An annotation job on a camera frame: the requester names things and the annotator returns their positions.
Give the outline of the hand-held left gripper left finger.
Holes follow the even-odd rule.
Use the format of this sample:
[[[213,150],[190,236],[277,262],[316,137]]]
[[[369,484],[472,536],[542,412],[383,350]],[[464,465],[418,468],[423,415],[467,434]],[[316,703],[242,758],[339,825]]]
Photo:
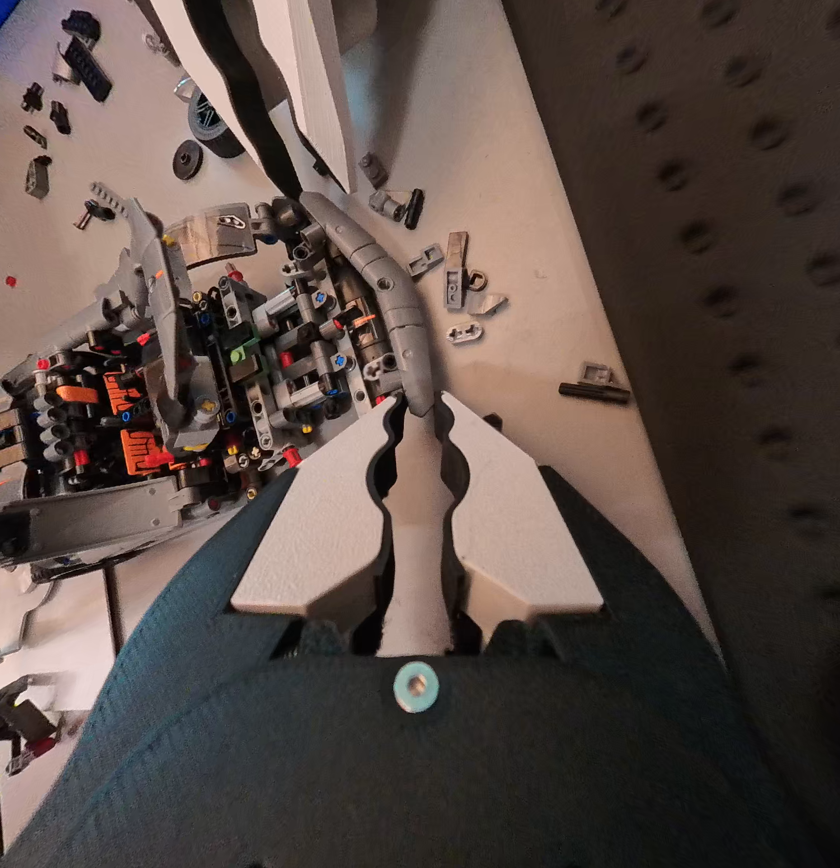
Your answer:
[[[392,518],[403,398],[389,396],[304,459],[234,591],[239,612],[334,626],[376,655],[394,591]]]

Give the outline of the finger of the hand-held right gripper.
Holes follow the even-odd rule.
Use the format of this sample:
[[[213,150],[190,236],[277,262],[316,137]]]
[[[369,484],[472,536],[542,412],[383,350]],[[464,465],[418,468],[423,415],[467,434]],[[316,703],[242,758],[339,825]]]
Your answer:
[[[284,80],[297,135],[339,189],[357,166],[338,31],[330,1],[256,2],[263,48]]]
[[[154,1],[152,6],[185,70],[220,119],[275,188],[298,200],[303,186],[222,3]]]

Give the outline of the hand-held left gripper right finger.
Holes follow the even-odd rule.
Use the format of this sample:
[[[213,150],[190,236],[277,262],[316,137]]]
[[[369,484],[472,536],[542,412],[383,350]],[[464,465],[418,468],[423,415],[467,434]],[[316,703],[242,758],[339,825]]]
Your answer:
[[[538,464],[449,392],[437,396],[441,588],[452,651],[479,654],[503,623],[594,615],[604,600]]]

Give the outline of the grey lego car model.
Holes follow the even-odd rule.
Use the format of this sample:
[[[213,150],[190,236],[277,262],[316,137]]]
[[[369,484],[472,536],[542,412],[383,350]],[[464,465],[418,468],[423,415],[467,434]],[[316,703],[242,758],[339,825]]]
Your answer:
[[[324,420],[405,395],[373,291],[298,200],[164,228],[0,377],[0,570],[49,583],[252,502]]]

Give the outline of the grey lego panel strip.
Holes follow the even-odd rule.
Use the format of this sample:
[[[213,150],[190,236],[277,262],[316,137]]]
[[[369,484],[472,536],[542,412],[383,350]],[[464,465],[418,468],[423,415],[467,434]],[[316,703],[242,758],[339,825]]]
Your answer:
[[[359,223],[325,195],[305,191],[299,203],[373,291],[402,376],[412,415],[424,418],[435,403],[426,323],[412,277]]]

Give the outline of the black lego wheel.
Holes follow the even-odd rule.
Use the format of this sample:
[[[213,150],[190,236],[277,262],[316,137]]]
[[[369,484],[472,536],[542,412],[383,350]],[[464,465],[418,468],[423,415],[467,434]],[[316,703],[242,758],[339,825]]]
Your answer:
[[[217,157],[234,159],[245,153],[243,144],[197,87],[188,103],[187,122],[193,138]]]

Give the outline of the dark blue studded lego plate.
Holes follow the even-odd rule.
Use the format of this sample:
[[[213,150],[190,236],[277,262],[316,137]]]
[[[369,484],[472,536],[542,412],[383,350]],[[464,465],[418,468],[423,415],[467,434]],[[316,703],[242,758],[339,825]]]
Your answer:
[[[59,84],[83,85],[97,103],[105,103],[113,87],[94,58],[89,41],[76,35],[56,43],[52,80]]]

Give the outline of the black lego sub-assembly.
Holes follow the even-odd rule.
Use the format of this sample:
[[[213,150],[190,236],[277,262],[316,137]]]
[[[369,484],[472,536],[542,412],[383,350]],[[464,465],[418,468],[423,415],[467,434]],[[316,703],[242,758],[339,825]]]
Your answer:
[[[60,728],[34,702],[20,699],[27,689],[43,685],[49,686],[45,676],[24,675],[0,689],[0,741],[10,743],[5,770],[9,777],[20,774],[60,740]]]

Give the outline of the white rounded mat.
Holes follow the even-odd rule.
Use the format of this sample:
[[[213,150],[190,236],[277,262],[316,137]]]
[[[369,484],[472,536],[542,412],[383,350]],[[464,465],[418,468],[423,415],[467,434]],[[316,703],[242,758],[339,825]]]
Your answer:
[[[113,662],[102,571],[35,584],[29,567],[0,570],[0,689],[30,676],[38,708],[88,711]]]

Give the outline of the dark perforated panel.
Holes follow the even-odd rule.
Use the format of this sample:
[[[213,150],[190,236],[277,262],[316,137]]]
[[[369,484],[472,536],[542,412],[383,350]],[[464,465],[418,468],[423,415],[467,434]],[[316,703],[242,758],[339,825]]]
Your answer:
[[[503,5],[723,655],[840,866],[840,1]]]

